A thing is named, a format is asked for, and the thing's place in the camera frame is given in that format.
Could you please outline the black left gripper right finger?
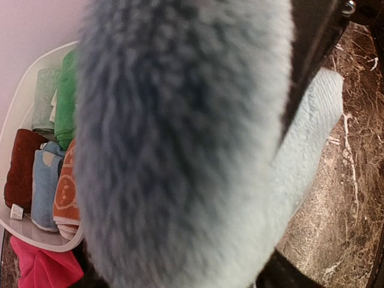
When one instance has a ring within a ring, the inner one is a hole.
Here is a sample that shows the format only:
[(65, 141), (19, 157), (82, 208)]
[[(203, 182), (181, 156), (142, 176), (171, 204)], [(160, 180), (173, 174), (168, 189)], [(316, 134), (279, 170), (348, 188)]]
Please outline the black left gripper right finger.
[(342, 14), (345, 1), (292, 1), (294, 40), (288, 101), (282, 117), (282, 135), (293, 122), (304, 92), (325, 58), (341, 38), (348, 18)]

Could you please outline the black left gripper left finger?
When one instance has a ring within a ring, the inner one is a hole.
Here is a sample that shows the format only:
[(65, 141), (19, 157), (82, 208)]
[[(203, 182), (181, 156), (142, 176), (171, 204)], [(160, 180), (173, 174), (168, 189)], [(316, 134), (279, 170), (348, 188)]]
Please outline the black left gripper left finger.
[(257, 288), (320, 288), (319, 283), (300, 272), (278, 250), (256, 278)]

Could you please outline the large light blue towel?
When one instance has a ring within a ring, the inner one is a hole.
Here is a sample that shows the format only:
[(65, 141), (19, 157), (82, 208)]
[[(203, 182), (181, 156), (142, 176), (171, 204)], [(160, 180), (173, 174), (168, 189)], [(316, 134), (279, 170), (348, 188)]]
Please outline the large light blue towel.
[(110, 287), (248, 287), (290, 219), (271, 186), (292, 1), (90, 1), (76, 183)]

